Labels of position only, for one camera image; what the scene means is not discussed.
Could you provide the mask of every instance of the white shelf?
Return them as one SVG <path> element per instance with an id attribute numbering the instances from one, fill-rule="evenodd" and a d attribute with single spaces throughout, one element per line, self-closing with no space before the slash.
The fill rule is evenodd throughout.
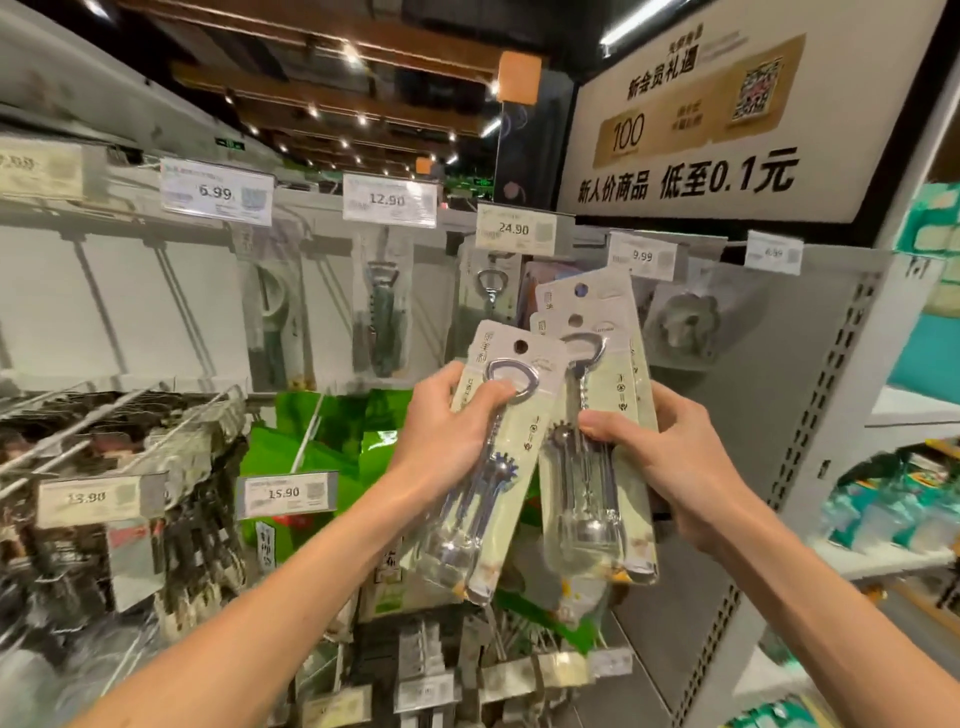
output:
<path id="1" fill-rule="evenodd" d="M 901 571 L 933 569 L 947 566 L 956 559 L 949 548 L 928 553 L 913 553 L 893 544 L 878 546 L 869 553 L 849 551 L 826 541 L 814 544 L 813 549 L 841 576 L 851 581 Z"/>
<path id="2" fill-rule="evenodd" d="M 960 424 L 960 404 L 891 386 L 880 390 L 874 411 L 867 418 L 867 427 L 951 424 Z M 960 428 L 954 434 L 960 435 Z"/>
<path id="3" fill-rule="evenodd" d="M 812 687 L 813 681 L 799 664 L 781 667 L 757 647 L 733 691 L 733 704 L 742 713 Z"/>

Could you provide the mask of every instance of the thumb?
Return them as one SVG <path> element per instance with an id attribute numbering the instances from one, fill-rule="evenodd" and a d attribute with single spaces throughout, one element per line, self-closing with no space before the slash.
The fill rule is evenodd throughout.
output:
<path id="1" fill-rule="evenodd" d="M 577 424 L 588 437 L 604 443 L 617 443 L 632 450 L 647 465 L 656 458 L 657 438 L 660 434 L 628 420 L 619 412 L 601 412 L 586 409 L 580 413 Z"/>
<path id="2" fill-rule="evenodd" d="M 509 381 L 491 379 L 477 388 L 473 399 L 467 403 L 460 415 L 470 420 L 477 420 L 486 424 L 493 411 L 502 407 L 516 394 L 516 388 Z"/>

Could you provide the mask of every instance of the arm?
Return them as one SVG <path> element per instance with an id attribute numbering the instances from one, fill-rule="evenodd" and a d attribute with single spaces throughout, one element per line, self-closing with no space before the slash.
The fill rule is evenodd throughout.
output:
<path id="1" fill-rule="evenodd" d="M 157 656 L 70 728 L 255 728 L 406 526 L 480 454 L 513 388 L 490 381 L 450 412 L 462 364 L 415 389 L 390 471 L 255 589 Z"/>
<path id="2" fill-rule="evenodd" d="M 707 410 L 655 385 L 662 432 L 585 412 L 626 447 L 681 534 L 731 574 L 849 728 L 956 725 L 960 685 L 825 564 L 743 482 Z"/>

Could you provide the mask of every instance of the ceiling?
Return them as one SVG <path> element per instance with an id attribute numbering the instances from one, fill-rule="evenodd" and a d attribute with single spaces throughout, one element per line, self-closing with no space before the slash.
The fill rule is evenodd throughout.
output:
<path id="1" fill-rule="evenodd" d="M 625 0 L 24 0 L 299 163 L 492 176 L 505 50 L 577 76 Z"/>

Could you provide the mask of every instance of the forearm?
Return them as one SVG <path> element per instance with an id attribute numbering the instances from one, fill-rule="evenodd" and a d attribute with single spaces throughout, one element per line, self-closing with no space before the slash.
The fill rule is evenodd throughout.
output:
<path id="1" fill-rule="evenodd" d="M 384 475 L 255 589 L 164 651 L 72 728 L 254 728 L 389 546 L 428 503 Z"/>
<path id="2" fill-rule="evenodd" d="M 765 504 L 748 499 L 716 529 L 717 559 L 848 728 L 954 724 L 957 683 Z"/>

